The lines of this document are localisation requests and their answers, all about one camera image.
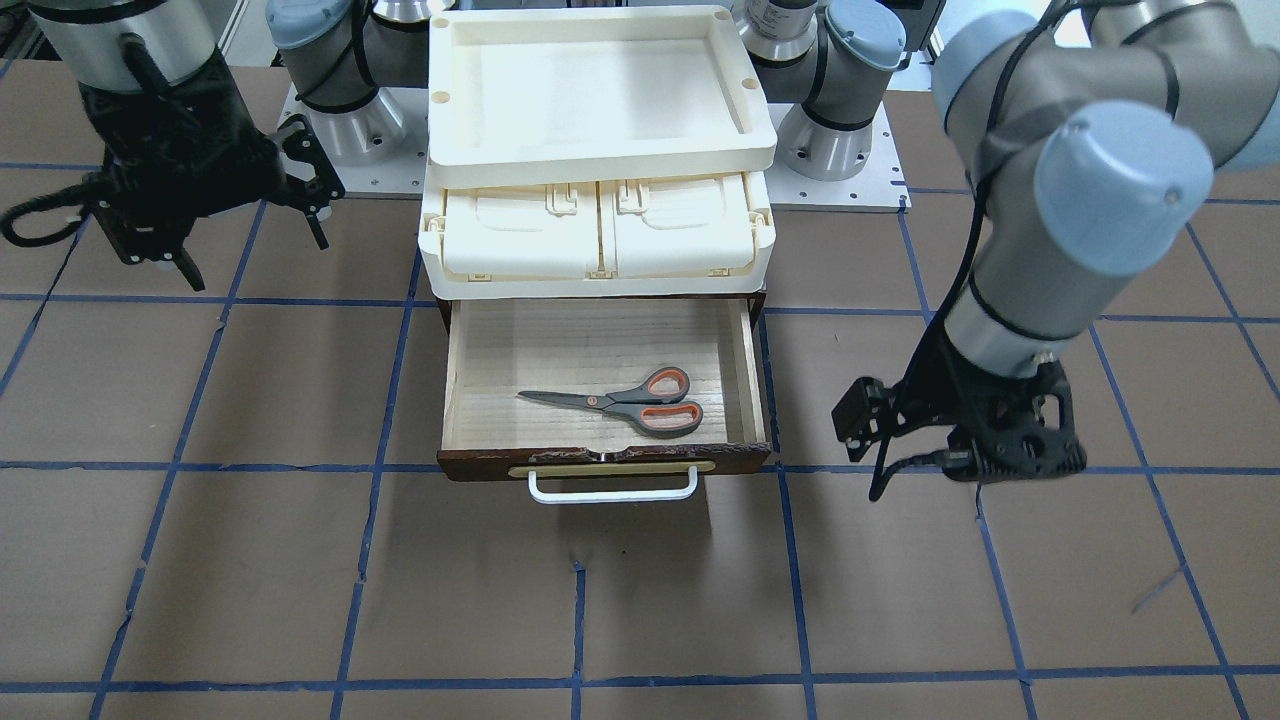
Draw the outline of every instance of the light blue cap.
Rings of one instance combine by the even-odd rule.
[[[1041,219],[1069,258],[1130,277],[1164,258],[1208,197],[1213,159],[1165,113],[1105,100],[1050,136],[1033,184]]]
[[[998,10],[974,18],[960,28],[933,63],[933,104],[947,126],[947,113],[960,87],[992,53],[1036,27],[1036,18],[1021,10]]]
[[[266,27],[280,50],[293,50],[329,32],[351,10],[351,0],[268,0]]]
[[[1280,163],[1280,92],[1276,92],[1276,101],[1271,104],[1271,111],[1263,118],[1253,137],[1222,165],[1222,169],[1228,172],[1252,170],[1272,163]]]
[[[902,61],[906,28],[876,0],[835,0],[827,8],[827,27],[836,42],[873,68],[892,70]]]

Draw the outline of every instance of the drawer front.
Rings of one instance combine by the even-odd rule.
[[[440,466],[456,480],[572,473],[753,473],[768,459],[749,306],[741,299],[484,300],[452,304]],[[600,413],[534,402],[604,395],[666,365],[703,407],[692,433],[655,439]]]

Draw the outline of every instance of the drawer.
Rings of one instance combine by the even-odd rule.
[[[745,299],[465,300],[451,304],[440,466],[454,480],[754,473],[768,459]],[[690,375],[690,434],[535,402],[524,389],[605,395],[658,368]]]

